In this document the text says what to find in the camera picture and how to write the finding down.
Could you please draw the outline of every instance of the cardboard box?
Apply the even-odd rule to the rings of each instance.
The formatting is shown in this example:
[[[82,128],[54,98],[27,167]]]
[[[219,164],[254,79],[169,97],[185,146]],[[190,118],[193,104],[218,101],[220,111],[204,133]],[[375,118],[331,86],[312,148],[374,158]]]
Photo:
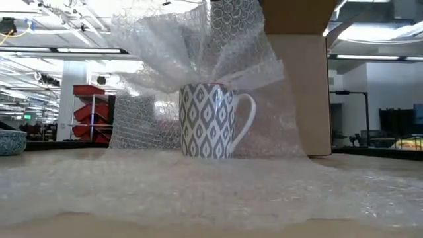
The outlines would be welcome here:
[[[323,32],[337,0],[265,0],[265,31],[284,61],[306,154],[330,155],[327,45]]]

